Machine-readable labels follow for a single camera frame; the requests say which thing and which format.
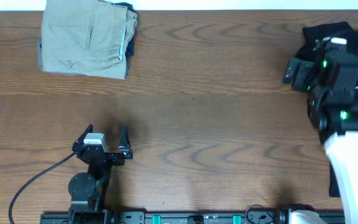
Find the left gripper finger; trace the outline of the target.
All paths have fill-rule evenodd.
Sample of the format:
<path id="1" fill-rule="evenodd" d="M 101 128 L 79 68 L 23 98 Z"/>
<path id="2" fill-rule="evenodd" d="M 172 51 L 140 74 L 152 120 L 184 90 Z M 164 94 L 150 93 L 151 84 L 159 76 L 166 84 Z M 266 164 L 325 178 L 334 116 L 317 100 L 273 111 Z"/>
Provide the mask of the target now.
<path id="1" fill-rule="evenodd" d="M 126 125 L 124 125 L 122 128 L 121 137 L 119 140 L 119 149 L 121 150 L 124 159 L 133 159 L 133 150 L 130 144 Z"/>
<path id="2" fill-rule="evenodd" d="M 78 147 L 82 144 L 84 144 L 85 137 L 88 133 L 93 132 L 93 125 L 89 124 L 88 127 L 85 129 L 85 131 L 80 135 L 80 137 L 74 142 L 74 146 Z"/>

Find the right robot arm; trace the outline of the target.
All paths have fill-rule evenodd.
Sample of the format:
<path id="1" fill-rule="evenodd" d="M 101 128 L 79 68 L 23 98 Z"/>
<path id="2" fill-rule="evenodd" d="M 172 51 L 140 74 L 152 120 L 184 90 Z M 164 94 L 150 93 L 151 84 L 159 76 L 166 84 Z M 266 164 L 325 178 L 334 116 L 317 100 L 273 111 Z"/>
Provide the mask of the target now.
<path id="1" fill-rule="evenodd" d="M 289 60 L 283 82 L 308 94 L 308 117 L 336 178 L 344 221 L 358 223 L 358 57 L 339 37 L 317 40 L 313 49 L 315 62 Z"/>

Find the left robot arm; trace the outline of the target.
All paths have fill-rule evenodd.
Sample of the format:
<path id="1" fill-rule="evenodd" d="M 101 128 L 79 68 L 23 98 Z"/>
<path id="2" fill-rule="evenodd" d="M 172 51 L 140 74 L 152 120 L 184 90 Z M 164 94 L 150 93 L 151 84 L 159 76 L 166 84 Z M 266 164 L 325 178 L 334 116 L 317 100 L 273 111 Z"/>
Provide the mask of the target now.
<path id="1" fill-rule="evenodd" d="M 109 152 L 103 133 L 95 133 L 89 125 L 73 143 L 75 156 L 88 165 L 86 172 L 73 176 L 68 184 L 71 195 L 69 223 L 119 223 L 118 213 L 105 206 L 105 199 L 114 166 L 123 166 L 133 158 L 127 126 L 123 126 L 119 152 Z"/>

